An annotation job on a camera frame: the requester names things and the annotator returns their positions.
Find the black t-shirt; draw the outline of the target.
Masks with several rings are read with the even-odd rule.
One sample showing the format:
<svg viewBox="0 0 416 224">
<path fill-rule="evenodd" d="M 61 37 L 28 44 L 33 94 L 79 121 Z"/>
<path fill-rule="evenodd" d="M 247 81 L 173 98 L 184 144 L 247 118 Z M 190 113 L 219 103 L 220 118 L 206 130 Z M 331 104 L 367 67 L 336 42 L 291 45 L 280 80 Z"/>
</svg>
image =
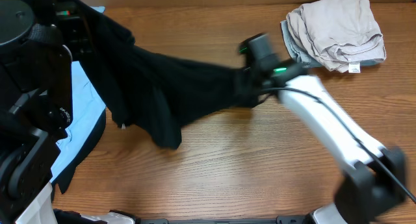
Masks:
<svg viewBox="0 0 416 224">
<path fill-rule="evenodd" d="M 131 31 L 73 1 L 84 16 L 92 53 L 80 64 L 119 127 L 137 125 L 156 145 L 177 149 L 181 128 L 213 112 L 253 108 L 248 72 L 152 53 L 135 45 Z"/>
</svg>

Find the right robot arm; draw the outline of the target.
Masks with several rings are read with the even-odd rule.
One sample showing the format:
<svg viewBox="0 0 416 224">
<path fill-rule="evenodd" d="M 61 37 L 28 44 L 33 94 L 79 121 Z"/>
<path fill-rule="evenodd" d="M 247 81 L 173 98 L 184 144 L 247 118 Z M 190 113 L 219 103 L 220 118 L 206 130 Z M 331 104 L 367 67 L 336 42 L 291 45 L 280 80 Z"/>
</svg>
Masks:
<svg viewBox="0 0 416 224">
<path fill-rule="evenodd" d="M 415 196 L 406 188 L 406 157 L 366 133 L 331 97 L 320 79 L 293 60 L 280 61 L 261 33 L 239 45 L 250 76 L 248 89 L 276 96 L 331 153 L 343 174 L 333 202 L 278 223 L 372 223 Z"/>
</svg>

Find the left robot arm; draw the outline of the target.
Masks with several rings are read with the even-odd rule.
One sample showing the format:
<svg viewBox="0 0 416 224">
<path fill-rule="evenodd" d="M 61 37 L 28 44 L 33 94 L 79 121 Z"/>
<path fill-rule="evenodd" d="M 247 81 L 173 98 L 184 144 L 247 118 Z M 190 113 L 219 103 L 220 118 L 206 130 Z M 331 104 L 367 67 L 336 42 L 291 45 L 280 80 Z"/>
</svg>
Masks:
<svg viewBox="0 0 416 224">
<path fill-rule="evenodd" d="M 1 0 L 1 222 L 52 177 L 72 121 L 72 55 L 53 0 Z"/>
</svg>

